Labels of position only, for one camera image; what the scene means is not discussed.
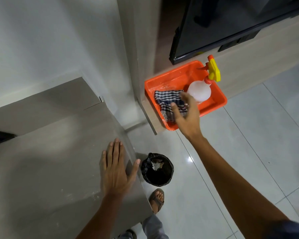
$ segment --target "black television screen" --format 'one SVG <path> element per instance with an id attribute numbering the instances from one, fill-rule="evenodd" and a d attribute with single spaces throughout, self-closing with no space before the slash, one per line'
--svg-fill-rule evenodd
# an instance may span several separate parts
<path id="1" fill-rule="evenodd" d="M 188 0 L 170 52 L 172 64 L 299 15 L 299 0 Z"/>

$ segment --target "person's left hand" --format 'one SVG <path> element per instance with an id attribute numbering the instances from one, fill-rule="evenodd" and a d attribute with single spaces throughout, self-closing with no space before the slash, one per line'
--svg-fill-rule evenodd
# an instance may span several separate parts
<path id="1" fill-rule="evenodd" d="M 110 142 L 108 150 L 102 153 L 104 169 L 104 195 L 124 196 L 135 181 L 140 160 L 136 159 L 129 176 L 124 166 L 125 148 L 118 138 Z"/>

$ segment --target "black trash bag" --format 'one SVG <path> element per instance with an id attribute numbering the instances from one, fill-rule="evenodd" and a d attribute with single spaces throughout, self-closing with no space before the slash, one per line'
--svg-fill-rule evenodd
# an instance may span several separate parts
<path id="1" fill-rule="evenodd" d="M 149 153 L 142 162 L 141 171 L 144 180 L 154 186 L 169 184 L 174 172 L 174 165 L 162 154 Z"/>

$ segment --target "checkered cloth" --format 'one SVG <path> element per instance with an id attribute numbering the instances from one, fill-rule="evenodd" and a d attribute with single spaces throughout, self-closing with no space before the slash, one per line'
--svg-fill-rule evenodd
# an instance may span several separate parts
<path id="1" fill-rule="evenodd" d="M 172 102 L 178 106 L 179 112 L 182 116 L 187 115 L 185 103 L 179 97 L 179 94 L 183 91 L 184 90 L 155 91 L 154 98 L 161 106 L 161 113 L 166 121 L 175 122 L 175 116 L 171 109 Z"/>

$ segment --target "orange plastic tray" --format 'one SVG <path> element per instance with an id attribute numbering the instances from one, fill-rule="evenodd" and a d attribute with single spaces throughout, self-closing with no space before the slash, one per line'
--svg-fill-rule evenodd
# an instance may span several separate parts
<path id="1" fill-rule="evenodd" d="M 157 104 L 157 102 L 154 99 L 155 91 L 183 89 L 186 92 L 189 85 L 193 81 L 204 80 L 205 77 L 208 76 L 207 70 L 199 69 L 202 67 L 204 67 L 204 65 L 200 61 L 195 60 L 176 69 L 170 70 L 162 75 L 156 76 L 152 79 L 145 81 L 145 93 L 154 105 L 157 113 L 159 114 L 165 127 L 168 130 L 175 131 L 176 129 L 178 129 L 178 126 L 176 123 L 165 121 L 161 113 L 161 106 Z M 212 81 L 210 88 L 210 98 L 198 105 L 200 116 L 206 115 L 224 106 L 227 103 L 226 96 L 220 90 L 215 81 Z"/>

